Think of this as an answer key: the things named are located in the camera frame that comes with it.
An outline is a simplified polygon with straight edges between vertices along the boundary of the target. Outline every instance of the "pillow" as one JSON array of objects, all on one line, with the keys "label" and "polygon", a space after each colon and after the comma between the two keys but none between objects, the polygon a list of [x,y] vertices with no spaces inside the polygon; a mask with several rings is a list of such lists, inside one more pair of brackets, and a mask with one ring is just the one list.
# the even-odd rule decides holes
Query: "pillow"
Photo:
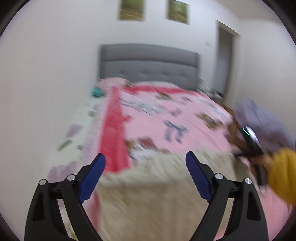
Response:
[{"label": "pillow", "polygon": [[127,82],[128,80],[119,77],[99,79],[95,87],[100,88],[107,95],[111,86],[123,87]]},{"label": "pillow", "polygon": [[172,84],[170,82],[165,82],[165,81],[142,81],[142,82],[137,82],[133,83],[134,86],[140,86],[140,85],[152,85],[152,86],[159,86],[159,87],[167,87],[167,88],[180,88],[179,86]]}]

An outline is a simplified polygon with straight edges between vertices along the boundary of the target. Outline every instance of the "pink bed sheet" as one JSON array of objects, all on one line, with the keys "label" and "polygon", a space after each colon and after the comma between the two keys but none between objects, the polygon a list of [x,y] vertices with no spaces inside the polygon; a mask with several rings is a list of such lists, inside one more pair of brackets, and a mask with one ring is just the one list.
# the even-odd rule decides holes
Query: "pink bed sheet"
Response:
[{"label": "pink bed sheet", "polygon": [[106,171],[129,168],[131,159],[140,161],[159,152],[230,150],[224,136],[231,116],[200,93],[154,86],[113,87],[108,105],[99,147],[106,156]]},{"label": "pink bed sheet", "polygon": [[[169,95],[174,101],[157,99],[159,93]],[[159,104],[165,108],[165,111],[161,112],[157,109],[155,113],[148,114],[151,108],[137,109],[138,102],[150,103],[152,109]],[[195,114],[204,112],[210,116],[213,115],[213,119],[218,119],[212,111],[218,106],[204,95],[180,88],[113,87],[108,94],[106,105],[103,123],[100,124],[99,148],[96,146],[96,150],[105,154],[107,160],[105,170],[107,172],[119,172],[131,166],[131,154],[128,151],[127,142],[138,140],[139,137],[139,141],[144,141],[145,145],[152,146],[158,151],[167,150],[173,153],[196,148],[221,151],[231,149],[224,138],[225,127],[211,130],[207,127],[206,122],[196,117]],[[220,118],[220,120],[225,125],[228,123],[227,116]],[[181,143],[176,140],[178,130],[168,124],[169,122],[180,128],[184,126],[188,130],[180,138]],[[169,129],[165,123],[172,128],[171,142],[165,139],[165,133]],[[259,192],[259,197],[266,216],[269,240],[273,240],[290,216],[292,207],[268,187]],[[98,229],[99,199],[96,191],[83,206],[92,224]],[[216,238],[222,236],[223,233],[219,233]]]}]

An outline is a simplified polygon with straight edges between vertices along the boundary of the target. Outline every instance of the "doorway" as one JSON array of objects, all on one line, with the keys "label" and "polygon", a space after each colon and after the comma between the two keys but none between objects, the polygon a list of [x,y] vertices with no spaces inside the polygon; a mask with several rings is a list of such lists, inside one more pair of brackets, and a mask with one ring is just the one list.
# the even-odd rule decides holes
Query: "doorway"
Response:
[{"label": "doorway", "polygon": [[234,34],[223,28],[221,23],[219,23],[218,31],[219,44],[213,88],[224,97],[231,72]]}]

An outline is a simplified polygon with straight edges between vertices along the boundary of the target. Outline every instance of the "cartoon print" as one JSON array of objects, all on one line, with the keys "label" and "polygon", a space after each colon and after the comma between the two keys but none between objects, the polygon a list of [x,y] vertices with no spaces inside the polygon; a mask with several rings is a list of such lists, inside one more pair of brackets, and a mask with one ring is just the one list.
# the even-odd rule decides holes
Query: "cartoon print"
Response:
[{"label": "cartoon print", "polygon": [[178,117],[179,115],[182,114],[182,110],[180,110],[179,108],[176,109],[176,111],[169,111],[169,113],[173,116],[173,117]]},{"label": "cartoon print", "polygon": [[168,127],[165,131],[165,140],[171,142],[171,134],[176,129],[178,131],[176,141],[182,144],[181,138],[183,137],[183,133],[188,133],[188,130],[184,126],[176,126],[168,120],[165,120],[163,123]]},{"label": "cartoon print", "polygon": [[157,116],[158,114],[162,114],[166,111],[166,108],[161,105],[155,105],[150,103],[143,103],[140,101],[125,101],[124,99],[120,98],[121,104],[126,107],[134,108],[139,112],[146,112],[149,115]]},{"label": "cartoon print", "polygon": [[196,117],[202,119],[207,127],[211,130],[217,129],[219,126],[224,126],[224,124],[219,120],[214,120],[210,116],[208,116],[206,113],[202,113],[201,115],[198,115],[197,113],[194,114]]},{"label": "cartoon print", "polygon": [[180,101],[180,104],[185,105],[185,106],[188,106],[188,105],[187,105],[187,102],[185,102],[185,101],[183,101],[183,100]]},{"label": "cartoon print", "polygon": [[200,98],[197,97],[196,98],[197,101],[199,101],[201,104],[210,107],[212,111],[214,111],[217,115],[219,115],[222,118],[226,118],[229,119],[225,114],[224,111],[220,110],[219,108],[217,108],[216,106],[214,106],[213,104],[211,104],[208,100],[204,99],[204,98]]},{"label": "cartoon print", "polygon": [[170,97],[168,94],[164,94],[164,93],[159,93],[158,96],[156,96],[157,99],[159,100],[173,100],[172,97]]},{"label": "cartoon print", "polygon": [[160,153],[163,153],[163,154],[170,153],[166,149],[159,150],[150,137],[138,138],[135,140],[126,141],[126,147],[128,150],[128,155],[134,161],[138,161],[138,162],[149,160]]},{"label": "cartoon print", "polygon": [[182,100],[186,101],[186,102],[191,102],[192,103],[192,100],[187,98],[186,96],[182,97]]}]

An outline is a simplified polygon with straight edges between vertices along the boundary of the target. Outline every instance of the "gray upholstered headboard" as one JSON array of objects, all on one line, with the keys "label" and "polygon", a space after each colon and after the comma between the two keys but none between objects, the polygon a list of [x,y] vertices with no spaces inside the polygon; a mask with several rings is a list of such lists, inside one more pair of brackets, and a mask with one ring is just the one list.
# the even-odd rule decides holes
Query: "gray upholstered headboard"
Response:
[{"label": "gray upholstered headboard", "polygon": [[188,90],[199,84],[198,53],[144,44],[102,45],[100,78],[166,81]]}]

